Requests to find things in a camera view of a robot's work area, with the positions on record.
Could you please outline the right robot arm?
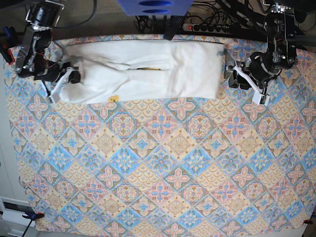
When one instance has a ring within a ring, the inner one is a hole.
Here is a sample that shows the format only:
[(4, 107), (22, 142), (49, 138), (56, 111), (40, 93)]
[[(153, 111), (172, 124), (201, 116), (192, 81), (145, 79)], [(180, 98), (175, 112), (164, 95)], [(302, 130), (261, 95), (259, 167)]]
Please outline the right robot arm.
[(60, 65), (44, 56), (52, 41), (52, 28), (58, 23), (64, 7), (63, 0), (43, 0), (30, 6), (26, 16), (28, 26), (15, 61), (19, 77), (57, 82), (72, 67), (69, 62)]

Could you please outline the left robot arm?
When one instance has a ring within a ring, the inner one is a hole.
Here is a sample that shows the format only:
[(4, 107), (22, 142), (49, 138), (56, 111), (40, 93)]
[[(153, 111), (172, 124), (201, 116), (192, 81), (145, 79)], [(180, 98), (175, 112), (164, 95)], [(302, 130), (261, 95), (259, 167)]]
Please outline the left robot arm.
[(283, 70), (291, 69), (296, 61), (294, 38), (294, 14), (290, 7), (276, 0), (267, 2), (270, 11), (266, 13), (263, 27), (259, 27), (254, 17), (253, 25), (267, 36), (266, 52), (254, 52), (246, 62), (236, 61), (227, 70), (233, 74), (229, 78), (230, 88), (248, 90), (250, 88), (265, 94), (271, 80), (276, 80)]

